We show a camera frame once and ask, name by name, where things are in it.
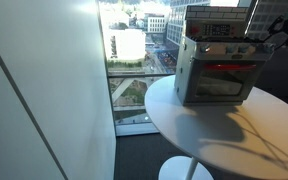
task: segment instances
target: table pedestal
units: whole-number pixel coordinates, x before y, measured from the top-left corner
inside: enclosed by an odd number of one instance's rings
[[[208,170],[197,163],[195,158],[175,156],[168,159],[161,167],[159,180],[213,180]]]

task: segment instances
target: table base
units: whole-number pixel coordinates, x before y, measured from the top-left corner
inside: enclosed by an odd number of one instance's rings
[[[161,167],[158,175],[159,180],[185,180],[190,166],[194,166],[192,158],[185,156],[175,156],[168,159]],[[208,170],[198,163],[193,174],[194,180],[213,180],[213,177]]]

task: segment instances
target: dark floor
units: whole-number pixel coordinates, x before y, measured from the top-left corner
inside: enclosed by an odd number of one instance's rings
[[[162,164],[178,155],[186,156],[160,134],[117,137],[114,179],[157,180]],[[214,180],[251,180],[205,167]]]

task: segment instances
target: oven door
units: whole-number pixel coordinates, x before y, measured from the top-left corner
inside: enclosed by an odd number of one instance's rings
[[[264,64],[265,61],[195,60],[190,70],[186,103],[241,104],[248,97]]]

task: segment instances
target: white tabletop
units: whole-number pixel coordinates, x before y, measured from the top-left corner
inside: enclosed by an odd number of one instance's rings
[[[288,104],[253,88],[241,106],[182,106],[174,77],[145,95],[146,111],[167,140],[221,170],[288,179]]]

